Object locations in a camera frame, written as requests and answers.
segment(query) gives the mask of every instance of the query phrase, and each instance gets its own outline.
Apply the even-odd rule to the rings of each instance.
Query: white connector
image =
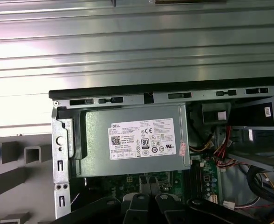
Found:
[[[223,201],[223,206],[225,208],[228,208],[228,209],[234,211],[235,203],[234,202],[229,202],[229,201]]]
[[[210,202],[214,202],[215,204],[218,204],[218,196],[217,195],[211,195],[208,200]]]

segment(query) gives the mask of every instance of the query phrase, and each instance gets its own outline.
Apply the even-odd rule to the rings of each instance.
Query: silver metal sheet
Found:
[[[110,160],[108,128],[112,123],[168,118],[173,118],[176,155]],[[178,154],[180,143],[188,143],[185,105],[93,111],[86,114],[86,120],[87,157],[81,160],[81,173],[77,177],[159,172],[190,167],[188,147],[185,157]]]
[[[274,0],[0,0],[0,136],[49,133],[49,90],[268,76]]]

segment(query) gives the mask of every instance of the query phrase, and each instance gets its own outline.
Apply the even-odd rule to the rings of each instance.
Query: power supply label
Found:
[[[108,134],[111,160],[176,154],[172,118],[114,123]]]

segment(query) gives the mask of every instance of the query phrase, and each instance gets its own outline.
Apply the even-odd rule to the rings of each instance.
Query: motherboard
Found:
[[[194,197],[217,203],[217,167],[202,154],[192,154],[191,160],[189,170],[91,177],[87,178],[87,185],[102,196],[113,196],[122,201],[126,194],[140,192],[140,176],[151,176],[158,180],[161,193],[177,195],[183,203]]]

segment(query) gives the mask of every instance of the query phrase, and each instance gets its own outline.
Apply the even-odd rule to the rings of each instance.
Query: ce mark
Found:
[[[145,129],[145,133],[147,133],[147,134],[148,134],[148,133],[152,133],[151,130],[152,130],[152,128],[146,128],[146,129]]]

